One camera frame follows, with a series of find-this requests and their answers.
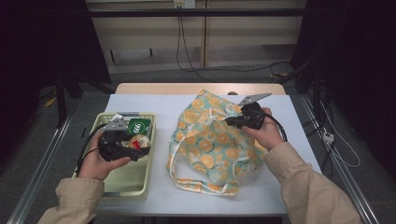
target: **long-sleeve shirt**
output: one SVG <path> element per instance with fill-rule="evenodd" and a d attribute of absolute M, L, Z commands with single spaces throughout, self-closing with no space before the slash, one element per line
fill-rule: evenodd
<path fill-rule="evenodd" d="M 291 223 L 361 223 L 348 196 L 313 171 L 290 143 L 274 147 L 264 161 L 281 185 Z M 63 179 L 56 189 L 59 206 L 47 210 L 39 223 L 88 223 L 95 216 L 104 186 L 100 180 Z"/>

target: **white tabletop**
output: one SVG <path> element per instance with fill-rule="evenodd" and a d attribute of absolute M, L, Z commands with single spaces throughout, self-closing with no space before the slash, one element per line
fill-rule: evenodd
<path fill-rule="evenodd" d="M 113 94 L 106 112 L 154 112 L 157 130 L 148 197 L 145 200 L 122 200 L 99 203 L 98 214 L 117 216 L 277 216 L 286 214 L 280 197 L 280 185 L 265 164 L 258 170 L 239 176 L 240 190 L 233 197 L 210 196 L 179 189 L 165 165 L 168 160 L 169 138 L 177 126 L 180 113 L 196 95 Z M 240 102 L 242 95 L 222 96 Z M 270 107 L 273 116 L 283 125 L 289 142 L 301 157 L 320 172 L 301 123 L 287 95 L 272 95 L 259 101 Z M 178 160 L 179 177 L 197 175 L 183 160 Z"/>

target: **table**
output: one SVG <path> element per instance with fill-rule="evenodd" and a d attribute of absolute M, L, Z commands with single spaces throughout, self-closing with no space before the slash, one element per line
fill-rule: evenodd
<path fill-rule="evenodd" d="M 275 217 L 286 214 L 279 193 L 280 185 L 265 165 L 238 178 L 241 189 L 233 197 L 193 193 L 179 189 L 174 184 L 165 169 L 167 142 L 176 128 L 178 115 L 202 89 L 236 103 L 245 94 L 271 92 L 272 96 L 259 103 L 273 109 L 274 116 L 286 130 L 289 142 L 305 161 L 313 164 L 314 170 L 320 172 L 291 100 L 278 84 L 123 83 L 117 88 L 116 94 L 111 95 L 107 112 L 155 112 L 158 115 L 148 197 L 146 200 L 101 201 L 97 211 L 99 215 Z M 241 95 L 227 95 L 229 91 Z"/>

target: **white cable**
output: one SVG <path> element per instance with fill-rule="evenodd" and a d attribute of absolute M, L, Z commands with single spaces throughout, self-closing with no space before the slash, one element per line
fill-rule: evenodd
<path fill-rule="evenodd" d="M 332 125 L 332 127 L 334 128 L 334 131 L 337 133 L 337 135 L 346 143 L 346 145 L 352 150 L 352 152 L 355 154 L 356 158 L 358 159 L 358 164 L 357 165 L 352 165 L 347 163 L 346 161 L 344 161 L 341 156 L 339 156 L 337 153 L 335 153 L 332 149 L 332 147 L 329 145 L 329 143 L 326 142 L 326 145 L 328 146 L 329 150 L 332 152 L 332 154 L 338 159 L 340 160 L 343 164 L 350 166 L 350 167 L 359 167 L 361 165 L 361 158 L 359 158 L 358 154 L 356 153 L 356 151 L 353 149 L 353 147 L 343 138 L 343 136 L 341 136 L 341 134 L 339 132 L 337 132 L 337 130 L 335 129 L 334 125 L 332 124 L 332 121 L 330 119 L 329 114 L 327 113 L 326 108 L 324 107 L 323 103 L 320 102 L 321 106 L 324 109 L 324 113 L 326 114 L 327 119 L 329 120 L 330 124 Z"/>

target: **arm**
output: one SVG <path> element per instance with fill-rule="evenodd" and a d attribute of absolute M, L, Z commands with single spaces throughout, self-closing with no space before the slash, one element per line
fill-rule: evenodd
<path fill-rule="evenodd" d="M 269 108 L 263 109 L 271 114 Z M 292 223 L 361 223 L 347 195 L 328 178 L 312 170 L 290 143 L 284 143 L 276 124 L 265 119 L 260 130 L 243 130 L 270 151 L 264 161 L 281 185 L 281 196 Z"/>
<path fill-rule="evenodd" d="M 82 163 L 78 178 L 61 180 L 55 190 L 59 206 L 48 209 L 38 223 L 88 223 L 95 217 L 96 207 L 105 190 L 103 180 L 112 170 L 131 160 L 105 161 L 97 150 L 101 136 L 98 133 L 92 138 L 91 153 Z"/>

